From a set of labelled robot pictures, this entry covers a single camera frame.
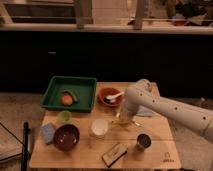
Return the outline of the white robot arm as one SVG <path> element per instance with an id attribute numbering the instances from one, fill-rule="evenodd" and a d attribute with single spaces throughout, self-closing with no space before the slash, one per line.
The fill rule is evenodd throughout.
<path id="1" fill-rule="evenodd" d="M 141 79 L 130 84 L 124 91 L 120 119 L 130 122 L 144 106 L 174 120 L 213 144 L 213 111 L 189 105 L 151 93 L 149 80 Z"/>

